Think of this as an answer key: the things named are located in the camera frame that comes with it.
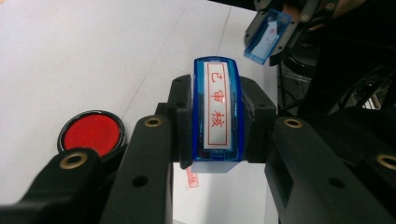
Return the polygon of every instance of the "blue object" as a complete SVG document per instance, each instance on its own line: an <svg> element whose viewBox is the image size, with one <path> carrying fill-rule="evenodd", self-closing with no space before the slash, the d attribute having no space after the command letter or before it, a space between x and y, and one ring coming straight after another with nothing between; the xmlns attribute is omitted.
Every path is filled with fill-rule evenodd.
<svg viewBox="0 0 396 224"><path fill-rule="evenodd" d="M256 63L264 64L274 51L280 37L285 33L290 21L291 16L270 9L258 31L248 43L245 56Z"/></svg>
<svg viewBox="0 0 396 224"><path fill-rule="evenodd" d="M234 60L214 56L194 61L194 164L198 161L241 161L244 148L241 95Z"/></svg>

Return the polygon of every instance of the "red stamp mark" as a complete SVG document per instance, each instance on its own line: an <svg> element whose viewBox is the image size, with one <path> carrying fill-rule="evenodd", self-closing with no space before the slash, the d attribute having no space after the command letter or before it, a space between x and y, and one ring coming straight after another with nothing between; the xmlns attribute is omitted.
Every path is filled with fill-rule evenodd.
<svg viewBox="0 0 396 224"><path fill-rule="evenodd" d="M198 174L191 172L191 168L187 168L187 181L189 182L189 189L199 187Z"/></svg>

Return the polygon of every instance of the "red circle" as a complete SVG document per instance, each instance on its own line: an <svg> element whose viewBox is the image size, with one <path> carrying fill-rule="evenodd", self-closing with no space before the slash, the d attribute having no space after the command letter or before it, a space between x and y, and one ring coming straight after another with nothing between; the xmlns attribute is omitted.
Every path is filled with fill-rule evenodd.
<svg viewBox="0 0 396 224"><path fill-rule="evenodd" d="M89 115L77 120L66 131L64 149L89 147L100 157L109 153L120 139L119 125L105 115Z"/></svg>

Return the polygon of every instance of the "white table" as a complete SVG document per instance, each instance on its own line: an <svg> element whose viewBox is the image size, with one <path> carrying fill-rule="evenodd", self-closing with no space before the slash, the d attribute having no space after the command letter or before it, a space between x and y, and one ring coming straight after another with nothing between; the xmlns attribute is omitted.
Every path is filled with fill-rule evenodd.
<svg viewBox="0 0 396 224"><path fill-rule="evenodd" d="M276 70L243 56L255 12L205 0L50 1L0 4L0 203L15 203L58 153L56 139L76 114L119 116L127 136L166 102L172 79L193 60L236 60L276 102ZM187 188L175 164L174 219L182 223L263 223L263 164L199 174Z"/></svg>

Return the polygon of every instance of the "blue transparent plastic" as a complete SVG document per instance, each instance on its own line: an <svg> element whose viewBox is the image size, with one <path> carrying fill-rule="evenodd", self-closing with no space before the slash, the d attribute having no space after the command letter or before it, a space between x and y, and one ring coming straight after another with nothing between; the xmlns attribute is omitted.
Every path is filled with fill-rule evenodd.
<svg viewBox="0 0 396 224"><path fill-rule="evenodd" d="M264 64L290 24L291 16L270 9L245 49L245 56Z"/></svg>
<svg viewBox="0 0 396 224"><path fill-rule="evenodd" d="M229 148L204 147L205 135L205 63L226 63L229 72L231 102L231 145ZM243 107L236 62L223 57L204 57L194 61L192 104L192 156L194 161L241 161L244 148Z"/></svg>

